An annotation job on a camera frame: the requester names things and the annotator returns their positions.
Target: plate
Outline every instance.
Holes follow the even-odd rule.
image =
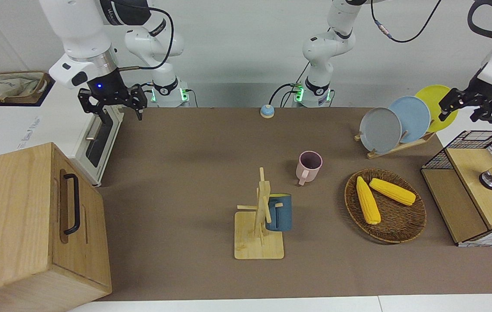
[[[377,107],[363,116],[359,132],[359,138],[368,151],[375,150],[376,154],[385,154],[400,142],[402,124],[390,109]]]
[[[449,87],[445,85],[429,85],[428,87],[424,87],[418,93],[416,93],[416,97],[425,102],[430,112],[430,126],[427,130],[428,132],[437,132],[440,131],[447,126],[450,126],[454,119],[458,115],[458,111],[454,111],[446,118],[445,121],[440,121],[438,116],[440,115],[440,105],[438,103],[442,98],[450,91]]]
[[[359,205],[357,191],[355,190],[358,176],[362,176],[367,183],[372,178],[378,178],[401,186],[406,190],[414,192],[416,194],[416,201],[413,205],[406,206],[371,189],[371,193],[373,193],[373,197],[375,197],[377,202],[379,213],[381,213],[381,222],[375,225],[367,224],[363,217],[361,206]],[[420,195],[406,180],[394,172],[377,168],[369,168],[356,172],[346,183],[344,199],[346,209],[348,209],[353,221],[365,233],[368,233],[373,238],[379,239],[379,241],[386,241],[387,243],[393,244],[405,243],[421,235],[427,225],[425,205]]]
[[[427,132],[430,124],[430,112],[424,101],[417,97],[401,97],[394,101],[388,109],[400,119],[402,131],[408,132],[401,143],[419,140]]]

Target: woven basket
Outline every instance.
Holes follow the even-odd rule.
[[[410,190],[416,194],[414,205],[406,206],[398,203],[396,200],[390,199],[376,190],[371,189],[377,207],[381,213],[381,222],[376,225],[370,225],[365,222],[361,205],[357,197],[355,189],[355,180],[358,176],[369,183],[372,178],[378,178],[387,182],[391,182],[404,189]],[[344,190],[344,198],[346,208],[354,222],[365,232],[380,241],[387,243],[404,243],[418,237],[425,228],[427,223],[427,215],[425,213],[425,205],[419,194],[414,188],[394,172],[370,168],[361,170],[353,174]]]

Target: wooden cabinet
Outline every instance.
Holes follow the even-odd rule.
[[[53,143],[0,155],[0,311],[62,312],[109,293],[99,193]]]
[[[492,168],[492,155],[486,148],[446,148],[443,158],[452,169],[421,172],[452,239],[460,246],[492,245],[492,190],[479,181]]]

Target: pink cup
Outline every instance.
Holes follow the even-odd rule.
[[[301,153],[298,167],[296,167],[296,176],[300,179],[299,184],[304,185],[305,182],[313,181],[321,166],[323,166],[323,158],[321,158],[321,155],[312,150]]]

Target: brown tablecloth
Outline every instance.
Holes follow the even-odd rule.
[[[128,111],[99,191],[105,202],[113,294],[102,300],[177,300],[492,293],[492,247],[455,247],[420,167],[437,138],[368,160],[353,136],[367,109]],[[297,186],[297,157],[323,156]],[[273,193],[293,194],[282,260],[235,260],[237,204],[255,204],[258,167]],[[382,245],[345,210],[345,182],[377,167],[402,176],[426,204],[414,241]]]

